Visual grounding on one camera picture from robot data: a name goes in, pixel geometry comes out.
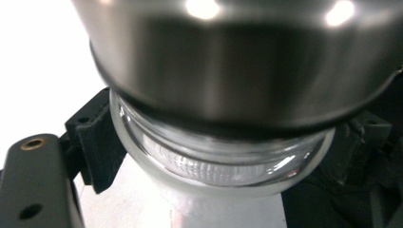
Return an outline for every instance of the white background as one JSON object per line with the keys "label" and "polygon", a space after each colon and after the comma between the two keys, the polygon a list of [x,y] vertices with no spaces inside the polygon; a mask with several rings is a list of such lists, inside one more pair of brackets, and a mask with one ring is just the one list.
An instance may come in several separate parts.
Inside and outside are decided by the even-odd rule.
{"label": "white background", "polygon": [[25,137],[65,121],[106,85],[69,0],[0,1],[0,168]]}

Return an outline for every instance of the clear glass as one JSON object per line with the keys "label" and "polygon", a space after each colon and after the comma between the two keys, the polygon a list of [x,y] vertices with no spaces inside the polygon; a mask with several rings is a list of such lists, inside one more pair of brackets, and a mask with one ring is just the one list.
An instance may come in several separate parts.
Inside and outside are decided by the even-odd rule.
{"label": "clear glass", "polygon": [[218,138],[151,119],[113,92],[111,109],[122,142],[140,165],[146,162],[145,169],[153,166],[151,173],[159,169],[198,186],[275,185],[271,193],[282,191],[317,166],[334,135],[331,129],[291,140]]}

